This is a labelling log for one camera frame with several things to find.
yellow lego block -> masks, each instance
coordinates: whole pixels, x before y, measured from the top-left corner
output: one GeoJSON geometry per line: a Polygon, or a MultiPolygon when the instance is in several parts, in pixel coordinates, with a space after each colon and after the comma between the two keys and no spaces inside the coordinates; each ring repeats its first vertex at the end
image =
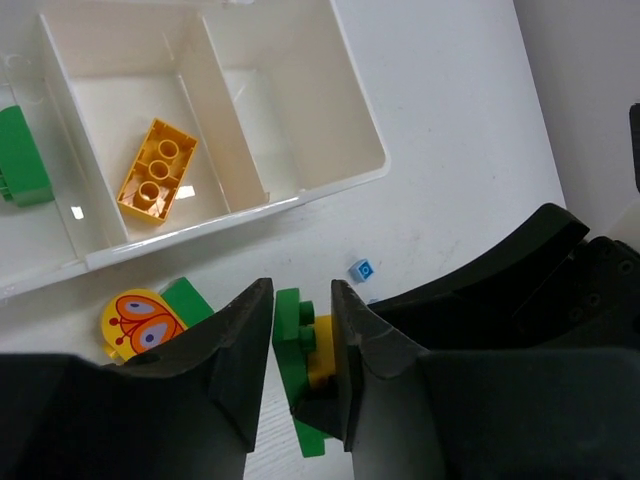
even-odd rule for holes
{"type": "Polygon", "coordinates": [[[197,139],[156,118],[118,194],[120,210],[162,225],[197,145],[197,139]]]}
{"type": "Polygon", "coordinates": [[[316,317],[313,326],[316,334],[316,350],[307,355],[307,378],[311,389],[317,389],[322,387],[330,376],[336,374],[331,315],[316,317]]]}
{"type": "Polygon", "coordinates": [[[102,314],[105,352],[124,361],[168,342],[187,326],[156,292],[137,288],[112,299],[102,314]]]}

small blue cube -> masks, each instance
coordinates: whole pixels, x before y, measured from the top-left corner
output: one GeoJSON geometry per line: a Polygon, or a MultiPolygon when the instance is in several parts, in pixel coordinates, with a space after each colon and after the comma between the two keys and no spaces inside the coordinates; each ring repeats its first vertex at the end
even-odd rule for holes
{"type": "Polygon", "coordinates": [[[373,275],[373,268],[369,263],[369,260],[363,258],[362,260],[358,260],[353,266],[349,269],[349,274],[351,278],[356,283],[366,282],[371,275],[373,275]]]}

white table surface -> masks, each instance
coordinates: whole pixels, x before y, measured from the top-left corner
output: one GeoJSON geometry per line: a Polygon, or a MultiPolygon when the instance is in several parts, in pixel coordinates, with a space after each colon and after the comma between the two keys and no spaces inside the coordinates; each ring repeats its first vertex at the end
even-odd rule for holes
{"type": "MultiPolygon", "coordinates": [[[[257,277],[300,287],[329,312],[329,284],[367,257],[356,287],[383,299],[450,272],[539,205],[564,200],[510,0],[337,0],[392,160],[380,181],[14,297],[0,351],[77,353],[99,363],[105,303],[187,276],[220,309],[257,277]]],[[[302,459],[271,354],[245,478],[349,479],[337,441],[302,459]]]]}

green lego block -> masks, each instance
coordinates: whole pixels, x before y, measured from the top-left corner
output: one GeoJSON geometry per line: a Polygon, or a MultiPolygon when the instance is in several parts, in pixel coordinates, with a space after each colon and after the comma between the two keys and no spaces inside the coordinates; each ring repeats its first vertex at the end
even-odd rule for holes
{"type": "Polygon", "coordinates": [[[0,195],[18,207],[53,200],[49,176],[17,105],[0,111],[0,195]]]}
{"type": "Polygon", "coordinates": [[[160,296],[176,312],[187,328],[197,325],[215,313],[185,277],[180,277],[171,283],[160,296]]]}
{"type": "MultiPolygon", "coordinates": [[[[273,321],[273,350],[290,407],[294,407],[309,387],[307,353],[315,350],[315,320],[312,302],[300,302],[300,290],[290,288],[276,292],[273,321]]],[[[326,435],[296,419],[293,420],[302,456],[324,455],[326,435]]]]}

orange lego brick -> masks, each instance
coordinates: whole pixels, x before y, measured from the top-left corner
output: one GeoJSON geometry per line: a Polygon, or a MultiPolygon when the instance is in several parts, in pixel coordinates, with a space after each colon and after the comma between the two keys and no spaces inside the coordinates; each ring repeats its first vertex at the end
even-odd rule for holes
{"type": "Polygon", "coordinates": [[[156,118],[118,194],[120,210],[162,225],[197,145],[194,137],[156,118]]]}

